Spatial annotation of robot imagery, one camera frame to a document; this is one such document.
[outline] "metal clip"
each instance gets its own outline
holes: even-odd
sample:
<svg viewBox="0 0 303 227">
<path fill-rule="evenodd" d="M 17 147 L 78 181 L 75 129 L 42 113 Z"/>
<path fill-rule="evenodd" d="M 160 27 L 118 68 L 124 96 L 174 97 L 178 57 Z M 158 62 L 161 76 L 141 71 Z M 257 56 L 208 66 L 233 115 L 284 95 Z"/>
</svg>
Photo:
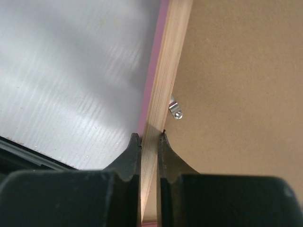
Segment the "metal clip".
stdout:
<svg viewBox="0 0 303 227">
<path fill-rule="evenodd" d="M 183 113 L 181 111 L 179 104 L 176 102 L 174 96 L 170 97 L 169 110 L 176 120 L 179 120 L 182 118 Z"/>
</svg>

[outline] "brown hardboard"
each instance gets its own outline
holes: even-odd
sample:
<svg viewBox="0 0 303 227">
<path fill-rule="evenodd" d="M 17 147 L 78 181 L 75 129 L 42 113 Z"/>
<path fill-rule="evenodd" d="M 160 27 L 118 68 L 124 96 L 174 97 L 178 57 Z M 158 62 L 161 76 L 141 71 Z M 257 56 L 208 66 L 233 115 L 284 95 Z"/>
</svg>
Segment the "brown hardboard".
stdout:
<svg viewBox="0 0 303 227">
<path fill-rule="evenodd" d="M 302 12 L 301 0 L 194 1 L 173 89 L 183 118 L 165 129 L 197 171 L 279 176 L 303 202 Z"/>
</svg>

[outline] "wood grain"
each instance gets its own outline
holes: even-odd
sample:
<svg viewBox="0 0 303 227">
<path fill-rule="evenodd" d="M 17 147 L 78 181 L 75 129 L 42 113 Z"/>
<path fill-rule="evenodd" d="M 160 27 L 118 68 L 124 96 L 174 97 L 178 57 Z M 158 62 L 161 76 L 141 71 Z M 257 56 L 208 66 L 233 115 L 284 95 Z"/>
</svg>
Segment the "wood grain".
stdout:
<svg viewBox="0 0 303 227">
<path fill-rule="evenodd" d="M 157 139 L 164 128 L 193 0 L 170 0 L 142 140 L 141 212 L 156 167 Z"/>
</svg>

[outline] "pink edge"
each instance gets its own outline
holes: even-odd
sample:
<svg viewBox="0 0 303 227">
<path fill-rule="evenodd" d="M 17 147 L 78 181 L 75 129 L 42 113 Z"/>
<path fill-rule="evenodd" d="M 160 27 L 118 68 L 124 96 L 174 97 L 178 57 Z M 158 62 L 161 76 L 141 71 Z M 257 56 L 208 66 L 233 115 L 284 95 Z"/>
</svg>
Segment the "pink edge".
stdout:
<svg viewBox="0 0 303 227">
<path fill-rule="evenodd" d="M 143 103 L 142 103 L 141 114 L 139 119 L 139 126 L 137 130 L 140 138 L 142 138 L 145 128 L 148 106 L 150 104 L 150 99 L 152 95 L 152 85 L 155 79 L 168 8 L 169 8 L 169 0 L 162 0 L 160 4 L 155 37 L 151 49 L 151 59 L 148 66 L 147 79 L 146 79 L 145 90 L 143 95 Z"/>
</svg>

